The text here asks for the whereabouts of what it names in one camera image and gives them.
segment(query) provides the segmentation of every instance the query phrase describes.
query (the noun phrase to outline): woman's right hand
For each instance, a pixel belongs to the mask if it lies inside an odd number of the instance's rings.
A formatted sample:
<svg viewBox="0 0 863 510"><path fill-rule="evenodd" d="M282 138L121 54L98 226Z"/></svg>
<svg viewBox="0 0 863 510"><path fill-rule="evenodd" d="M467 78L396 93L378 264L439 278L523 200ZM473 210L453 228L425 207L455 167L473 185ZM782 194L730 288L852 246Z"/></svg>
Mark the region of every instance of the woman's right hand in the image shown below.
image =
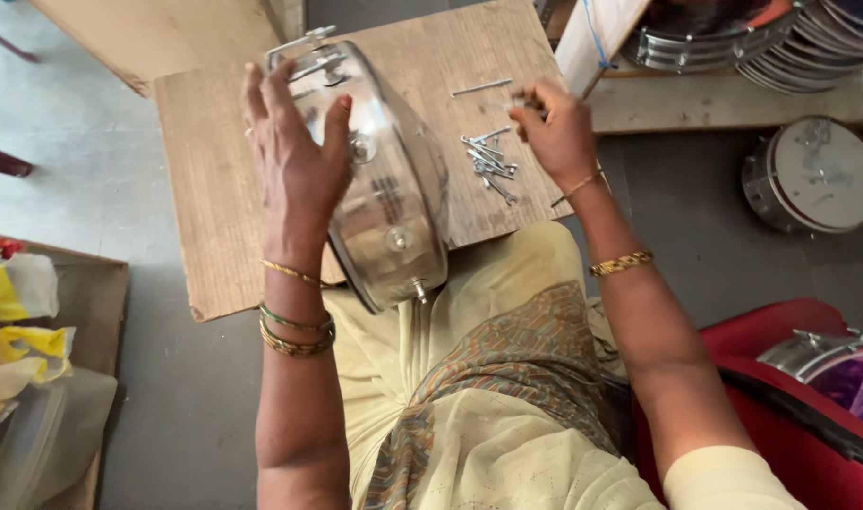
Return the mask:
<svg viewBox="0 0 863 510"><path fill-rule="evenodd" d="M550 80L535 80L523 86L526 105L541 105L545 121L536 108L517 106L510 118L519 122L519 136L532 146L551 179L567 192L598 171L592 112L572 94Z"/></svg>

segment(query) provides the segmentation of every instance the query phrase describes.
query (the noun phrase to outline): woman's left hand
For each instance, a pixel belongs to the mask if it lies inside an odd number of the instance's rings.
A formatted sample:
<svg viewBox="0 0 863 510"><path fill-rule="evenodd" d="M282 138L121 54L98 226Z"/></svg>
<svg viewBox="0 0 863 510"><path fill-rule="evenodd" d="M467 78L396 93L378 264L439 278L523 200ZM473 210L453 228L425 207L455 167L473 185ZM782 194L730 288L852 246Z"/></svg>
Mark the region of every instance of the woman's left hand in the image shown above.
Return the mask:
<svg viewBox="0 0 863 510"><path fill-rule="evenodd" d="M336 98L324 124L324 146L312 141L293 103L287 79L295 61L267 78L245 65L246 137L264 185L265 258L282 261L291 251L321 253L333 210L350 184L349 122L352 98Z"/></svg>

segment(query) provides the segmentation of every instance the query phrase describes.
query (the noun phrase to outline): person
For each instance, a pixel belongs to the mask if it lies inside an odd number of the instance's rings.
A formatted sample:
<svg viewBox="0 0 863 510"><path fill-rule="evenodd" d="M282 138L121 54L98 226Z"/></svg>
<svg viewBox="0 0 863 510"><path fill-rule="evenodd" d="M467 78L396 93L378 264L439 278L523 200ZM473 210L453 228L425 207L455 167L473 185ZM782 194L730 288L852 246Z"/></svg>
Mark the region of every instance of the person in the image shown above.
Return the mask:
<svg viewBox="0 0 863 510"><path fill-rule="evenodd" d="M546 222L450 256L428 304L372 316L318 277L347 189L352 98L312 142L286 79L246 66L245 120L264 185L265 364L258 506L663 506L619 458L572 236ZM699 334L601 178L590 113L559 85L522 89L517 132L573 206L607 320L675 509L801 509L727 400Z"/></svg>

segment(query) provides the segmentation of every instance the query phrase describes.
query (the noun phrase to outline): bracelet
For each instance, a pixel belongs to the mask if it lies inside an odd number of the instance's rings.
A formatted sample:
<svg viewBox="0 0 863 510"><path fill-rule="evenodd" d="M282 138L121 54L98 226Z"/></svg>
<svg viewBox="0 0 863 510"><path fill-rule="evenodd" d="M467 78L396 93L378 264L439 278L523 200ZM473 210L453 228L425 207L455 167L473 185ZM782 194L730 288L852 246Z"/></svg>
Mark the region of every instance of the bracelet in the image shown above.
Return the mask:
<svg viewBox="0 0 863 510"><path fill-rule="evenodd" d="M271 349L281 354L286 354L291 357L311 357L318 356L333 347L333 342L337 339L337 331L333 325L328 329L327 338L316 344L294 344L281 339L270 330L267 329L265 318L259 320L261 324L262 339Z"/></svg>
<svg viewBox="0 0 863 510"><path fill-rule="evenodd" d="M331 285L330 283L325 283L321 280L318 280L317 278L312 278L311 276L302 274L293 268L281 266L280 264L277 264L277 263L272 262L272 261L268 261L267 259L261 259L261 262L262 262L262 265L267 267L267 268L271 268L272 270L274 270L276 272L281 272L285 275L292 276L293 278L298 278L299 280L304 281L306 283L311 283L312 285L317 285L318 287L333 287L333 285Z"/></svg>
<svg viewBox="0 0 863 510"><path fill-rule="evenodd" d="M594 174L586 177L585 179L583 179L582 182L580 182L580 183L576 184L575 186L573 186L572 188L570 188L570 191L567 191L564 196L555 200L554 203L551 204L551 209L560 205L561 202L570 200L570 197L572 197L576 191L582 190L584 187L591 184L592 181L596 179L596 177L601 177L604 174L605 174L604 170L599 170L598 173L594 173Z"/></svg>
<svg viewBox="0 0 863 510"><path fill-rule="evenodd" d="M644 251L636 251L631 255L624 255L613 261L602 262L596 266L589 268L589 274L592 276L605 276L611 273L626 271L635 266L647 264L655 258L654 253L645 249Z"/></svg>
<svg viewBox="0 0 863 510"><path fill-rule="evenodd" d="M327 314L327 316L328 316L327 322L324 322L324 324L312 325L312 324L302 324L301 322L293 322L289 319L284 319L283 317L280 317L279 315L277 315L277 314L273 313L272 311L270 311L269 309L267 309L267 305L265 305L264 301L261 302L261 305L259 306L259 308L262 310L262 313L264 313L265 317L267 317L268 319L271 319L272 321L276 322L277 324L283 324L284 326L289 326L290 328L293 328L294 330L297 330L297 331L320 332L320 331L327 331L331 328L331 326L333 326L333 315L331 315L330 313Z"/></svg>

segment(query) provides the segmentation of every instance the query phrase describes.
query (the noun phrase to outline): wooden table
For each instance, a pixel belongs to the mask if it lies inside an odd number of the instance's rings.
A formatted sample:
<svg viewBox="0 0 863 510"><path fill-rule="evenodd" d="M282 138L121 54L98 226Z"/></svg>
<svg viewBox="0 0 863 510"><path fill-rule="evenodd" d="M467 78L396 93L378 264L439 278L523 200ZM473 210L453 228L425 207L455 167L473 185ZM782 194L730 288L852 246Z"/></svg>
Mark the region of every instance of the wooden table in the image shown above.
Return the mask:
<svg viewBox="0 0 863 510"><path fill-rule="evenodd" d="M332 39L355 42L441 143L449 169L449 246L460 248L569 215L560 195L515 133L502 136L507 161L520 165L505 187L520 200L506 207L472 171L461 135L513 123L504 111L514 87L453 99L450 92L510 77L523 83L560 72L528 0L496 0ZM176 221L195 320L256 307L264 285L261 203L239 105L243 64L231 63L154 81ZM325 249L323 278L342 281Z"/></svg>

